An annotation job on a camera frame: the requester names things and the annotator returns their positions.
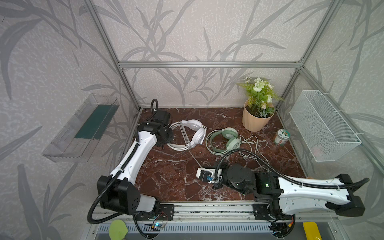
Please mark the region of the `mint green over-ear headphones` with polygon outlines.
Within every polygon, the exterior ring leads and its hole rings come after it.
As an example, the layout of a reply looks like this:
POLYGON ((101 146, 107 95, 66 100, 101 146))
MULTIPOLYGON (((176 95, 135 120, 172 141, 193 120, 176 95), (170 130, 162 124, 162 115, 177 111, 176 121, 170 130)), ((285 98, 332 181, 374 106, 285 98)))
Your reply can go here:
POLYGON ((208 149, 208 151, 213 155, 224 155, 228 153, 229 151, 238 149, 240 145, 242 144, 241 138, 239 138, 239 133, 234 128, 225 128, 221 130, 214 130, 210 132, 206 139, 205 144, 208 149), (222 136, 227 140, 226 146, 224 149, 219 149, 214 147, 213 141, 215 137, 222 136))

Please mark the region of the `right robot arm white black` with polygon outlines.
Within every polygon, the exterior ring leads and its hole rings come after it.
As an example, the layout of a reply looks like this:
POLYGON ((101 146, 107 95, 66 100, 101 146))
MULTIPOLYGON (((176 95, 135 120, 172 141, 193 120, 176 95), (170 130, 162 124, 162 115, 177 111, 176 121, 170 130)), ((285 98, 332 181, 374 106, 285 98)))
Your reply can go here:
POLYGON ((261 160, 248 150, 231 150, 220 159, 212 176, 204 179, 210 181, 214 189, 227 186, 244 195, 252 194, 256 202, 270 204, 273 216, 321 210, 342 217, 361 217, 365 212, 364 203, 354 193, 367 184, 369 178, 358 182, 353 182, 347 174, 328 180, 294 178, 280 173, 265 160, 262 163, 268 168, 266 172, 254 172, 235 164, 223 168, 226 158, 234 153, 246 153, 261 160))

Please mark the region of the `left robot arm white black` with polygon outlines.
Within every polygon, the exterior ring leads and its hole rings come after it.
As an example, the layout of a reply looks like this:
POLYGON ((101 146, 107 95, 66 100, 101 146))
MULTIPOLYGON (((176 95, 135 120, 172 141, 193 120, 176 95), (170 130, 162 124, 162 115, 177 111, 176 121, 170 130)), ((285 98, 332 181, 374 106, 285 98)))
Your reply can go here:
POLYGON ((174 139, 172 116, 159 110, 157 99, 151 102, 151 115, 135 130, 135 140, 118 166, 97 181, 99 195, 87 215, 90 224, 101 224, 121 215, 157 216, 160 202, 143 195, 135 187, 138 173, 153 147, 163 147, 174 139))

